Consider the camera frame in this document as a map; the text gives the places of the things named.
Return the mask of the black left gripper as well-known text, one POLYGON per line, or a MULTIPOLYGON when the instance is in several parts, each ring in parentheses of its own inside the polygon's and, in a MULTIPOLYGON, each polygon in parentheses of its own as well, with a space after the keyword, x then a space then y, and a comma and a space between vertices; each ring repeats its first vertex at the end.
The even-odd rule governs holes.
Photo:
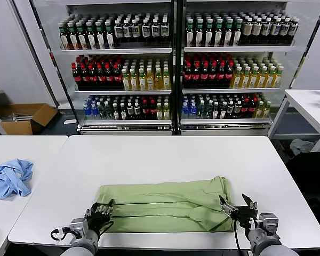
POLYGON ((104 234, 113 225, 112 212, 115 200, 111 199, 108 204, 94 203, 87 210, 85 217, 89 230, 97 234, 104 234))

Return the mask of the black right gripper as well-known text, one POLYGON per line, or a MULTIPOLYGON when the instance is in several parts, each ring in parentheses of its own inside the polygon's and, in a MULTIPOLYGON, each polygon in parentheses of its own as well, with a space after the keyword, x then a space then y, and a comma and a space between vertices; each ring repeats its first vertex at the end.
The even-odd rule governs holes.
POLYGON ((238 221, 241 227, 251 227, 250 221, 256 220, 258 215, 257 202, 245 194, 242 194, 242 198, 246 205, 234 207, 219 195, 221 209, 225 214, 230 214, 233 220, 238 221))

